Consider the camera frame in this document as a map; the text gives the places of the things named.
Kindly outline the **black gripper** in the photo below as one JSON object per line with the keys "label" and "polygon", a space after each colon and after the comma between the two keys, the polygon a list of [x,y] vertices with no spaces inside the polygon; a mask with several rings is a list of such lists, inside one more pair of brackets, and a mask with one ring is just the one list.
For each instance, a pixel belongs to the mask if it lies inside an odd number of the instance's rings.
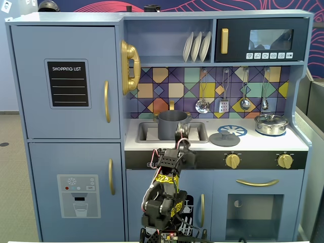
{"label": "black gripper", "polygon": [[190,149],[189,140],[181,140],[181,138],[189,138],[190,123],[178,123],[175,130],[176,149],[179,151],[176,168],[178,169],[194,169],[196,164],[196,151]]}

